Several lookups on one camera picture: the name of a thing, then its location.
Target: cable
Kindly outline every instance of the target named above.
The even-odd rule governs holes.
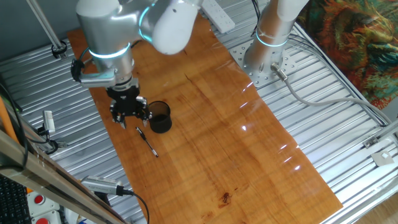
[[[302,40],[308,42],[309,44],[306,44],[306,43],[304,43],[304,42],[301,42],[301,41],[299,41],[299,40],[295,40],[295,39],[289,37],[290,40],[297,41],[297,42],[299,42],[300,44],[304,44],[304,45],[310,47],[311,49],[317,50],[317,52],[320,53],[320,55],[317,55],[317,56],[319,56],[319,57],[323,60],[323,62],[325,62],[325,57],[322,55],[322,52],[320,52],[320,51],[319,51],[314,45],[312,45],[308,40],[306,40],[305,38],[303,38],[303,37],[301,37],[301,36],[299,36],[299,35],[295,35],[295,34],[291,34],[291,35],[293,35],[293,36],[295,36],[295,37],[298,37],[298,38],[300,38],[300,39],[302,39]],[[299,100],[301,103],[303,103],[303,104],[306,104],[306,105],[309,105],[309,106],[325,106],[325,105],[329,105],[329,104],[332,104],[332,103],[351,101],[351,102],[354,102],[354,103],[357,103],[357,104],[361,104],[361,105],[367,106],[368,108],[371,108],[371,109],[374,110],[380,117],[384,118],[384,119],[387,121],[388,124],[391,124],[391,120],[390,120],[381,110],[379,110],[379,108],[373,106],[372,104],[370,104],[370,103],[368,103],[368,102],[366,102],[366,101],[364,101],[364,100],[354,99],[354,98],[339,98],[339,99],[330,100],[330,101],[324,101],[324,102],[313,103],[313,102],[306,101],[306,100],[304,100],[303,98],[299,97],[298,94],[296,94],[296,92],[293,90],[293,88],[292,88],[292,86],[290,85],[290,82],[289,82],[288,80],[285,80],[285,84],[287,85],[287,88],[290,90],[290,92],[292,93],[292,95],[293,95],[297,100]]]
[[[339,99],[335,99],[335,100],[329,100],[329,101],[324,101],[324,102],[318,102],[318,103],[313,103],[313,102],[309,102],[304,100],[303,98],[299,97],[298,94],[296,94],[296,92],[293,90],[292,86],[290,85],[290,82],[288,80],[285,80],[285,84],[287,86],[287,88],[290,90],[290,92],[292,93],[292,95],[299,100],[301,103],[309,105],[309,106],[325,106],[325,105],[329,105],[332,103],[338,103],[338,102],[354,102],[354,103],[358,103],[364,106],[367,106],[368,108],[371,108],[372,110],[374,110],[380,117],[384,118],[388,124],[391,124],[391,120],[383,113],[381,112],[381,110],[379,110],[379,108],[373,106],[372,104],[360,100],[360,99],[354,99],[354,98],[339,98]]]
[[[45,133],[45,141],[44,141],[44,142],[36,141],[36,140],[30,139],[30,138],[28,138],[28,137],[26,137],[26,138],[27,138],[29,141],[31,141],[31,142],[33,142],[33,143],[36,143],[36,144],[46,144],[46,143],[49,143],[49,142],[50,142],[50,134],[49,134],[48,131],[46,131],[46,133]]]
[[[251,0],[251,2],[253,3],[254,11],[256,12],[256,16],[257,16],[257,24],[254,27],[253,33],[251,34],[251,37],[254,37],[254,34],[256,33],[256,30],[257,30],[257,25],[260,21],[261,12],[260,12],[260,8],[259,8],[259,3],[256,0]]]
[[[81,61],[83,59],[83,56],[87,53],[88,51],[88,47],[83,51],[83,53],[81,53],[79,60]]]
[[[130,49],[133,48],[134,46],[136,46],[139,42],[141,42],[141,40],[135,41],[135,42],[131,45]]]
[[[12,109],[14,110],[15,113],[15,117],[17,118],[17,122],[19,125],[19,132],[20,132],[20,138],[22,138],[22,143],[25,147],[25,155],[24,155],[24,160],[22,161],[22,169],[25,169],[26,167],[26,163],[27,163],[27,154],[28,154],[28,149],[27,149],[27,139],[25,137],[25,131],[24,131],[24,127],[22,126],[22,122],[21,119],[19,119],[18,116],[18,112],[17,112],[17,107],[15,106],[14,100],[11,98],[10,93],[7,91],[7,89],[0,83],[0,87],[4,90],[4,92],[6,93],[8,100],[11,103]]]
[[[149,209],[147,204],[145,203],[144,199],[142,199],[138,194],[134,193],[132,190],[123,190],[123,194],[124,195],[132,195],[132,196],[136,196],[145,206],[145,209],[147,210],[147,217],[148,217],[148,222],[147,224],[149,224]]]
[[[259,21],[260,20],[260,15],[261,15],[260,9],[259,9],[259,4],[258,4],[258,2],[256,0],[251,0],[251,2],[253,3],[254,10],[256,12],[257,21]]]
[[[149,209],[148,209],[147,204],[145,203],[144,199],[142,199],[140,196],[138,196],[138,194],[133,193],[133,195],[136,196],[136,197],[144,204],[145,209],[147,210],[147,217],[148,217],[148,222],[147,222],[147,224],[149,224]]]

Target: gray cable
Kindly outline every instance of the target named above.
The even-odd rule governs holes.
[[[358,103],[364,106],[367,106],[368,108],[371,108],[372,110],[374,110],[380,117],[382,117],[383,119],[385,119],[387,121],[388,124],[391,124],[391,120],[383,113],[381,112],[381,110],[379,110],[379,108],[373,106],[372,104],[364,101],[364,100],[360,100],[360,99],[354,99],[354,98],[339,98],[339,99],[335,99],[335,100],[329,100],[329,101],[324,101],[324,102],[318,102],[318,103],[313,103],[313,102],[309,102],[304,100],[303,98],[299,97],[298,94],[293,90],[292,86],[290,85],[290,82],[288,80],[285,80],[285,84],[287,86],[287,88],[290,90],[290,92],[292,93],[292,95],[299,100],[300,102],[302,102],[303,104],[309,105],[309,106],[325,106],[325,105],[329,105],[332,103],[338,103],[338,102],[354,102],[354,103]]]

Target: wooden table surface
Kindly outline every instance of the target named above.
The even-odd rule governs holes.
[[[82,31],[68,38],[80,56],[87,47]],[[151,223],[319,223],[342,207],[206,19],[197,17],[177,55],[147,42],[132,52],[141,96],[171,107],[169,132],[153,133],[133,117],[122,129],[112,122],[105,89],[90,91]],[[85,72],[95,71],[92,65]]]

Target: power strip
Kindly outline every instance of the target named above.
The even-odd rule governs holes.
[[[235,23],[216,2],[216,0],[204,0],[201,8],[220,33],[223,34],[235,28]]]

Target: metal base plate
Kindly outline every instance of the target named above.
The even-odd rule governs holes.
[[[256,88],[259,88],[268,83],[272,83],[278,80],[279,78],[275,73],[266,74],[264,72],[261,73],[253,72],[243,63],[244,54],[246,53],[246,51],[248,50],[248,48],[252,43],[253,40],[250,40],[239,46],[233,47],[229,50],[229,53],[232,55],[232,58],[235,59],[235,62],[238,63],[238,65],[242,68],[242,70],[249,75],[249,78],[252,80],[254,86]],[[285,73],[292,73],[297,69],[297,63],[295,61],[294,55],[290,57],[289,50],[292,50],[292,47],[287,46],[282,53],[283,61],[282,65],[280,65],[280,68]]]

